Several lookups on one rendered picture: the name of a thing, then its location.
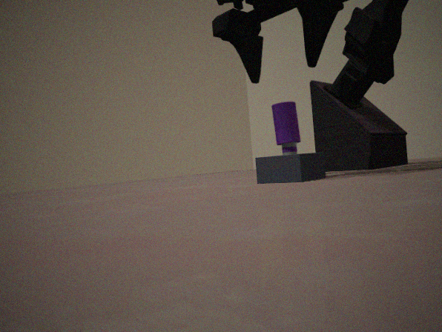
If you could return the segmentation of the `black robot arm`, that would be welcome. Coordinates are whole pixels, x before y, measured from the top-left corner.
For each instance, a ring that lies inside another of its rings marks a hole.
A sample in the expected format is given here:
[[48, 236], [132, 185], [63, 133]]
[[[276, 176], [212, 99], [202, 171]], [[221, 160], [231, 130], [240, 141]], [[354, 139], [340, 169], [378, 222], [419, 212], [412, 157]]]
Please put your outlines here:
[[342, 54], [349, 60], [333, 85], [323, 89], [349, 109], [362, 107], [360, 100], [374, 83], [394, 77], [393, 54], [401, 37], [402, 12], [409, 0], [373, 0], [356, 7], [345, 26]]

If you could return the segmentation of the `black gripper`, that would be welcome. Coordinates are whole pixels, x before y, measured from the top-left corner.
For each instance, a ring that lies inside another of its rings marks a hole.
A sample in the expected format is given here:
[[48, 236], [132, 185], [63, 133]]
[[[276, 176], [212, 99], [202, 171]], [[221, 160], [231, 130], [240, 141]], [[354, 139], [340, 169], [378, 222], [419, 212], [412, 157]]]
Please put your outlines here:
[[213, 36], [230, 42], [243, 61], [253, 84], [260, 82], [263, 37], [258, 36], [261, 22], [297, 7], [303, 18], [305, 54], [308, 67], [316, 67], [323, 44], [339, 10], [349, 0], [245, 0], [253, 10], [237, 9], [212, 21]]

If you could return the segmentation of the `grey marker with purple band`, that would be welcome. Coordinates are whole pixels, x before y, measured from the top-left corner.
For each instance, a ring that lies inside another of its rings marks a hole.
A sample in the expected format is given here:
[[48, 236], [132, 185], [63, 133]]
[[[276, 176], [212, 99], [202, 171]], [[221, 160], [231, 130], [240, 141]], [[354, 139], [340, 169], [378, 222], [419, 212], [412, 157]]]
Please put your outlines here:
[[281, 145], [283, 148], [283, 155], [297, 154], [297, 142], [289, 142]]

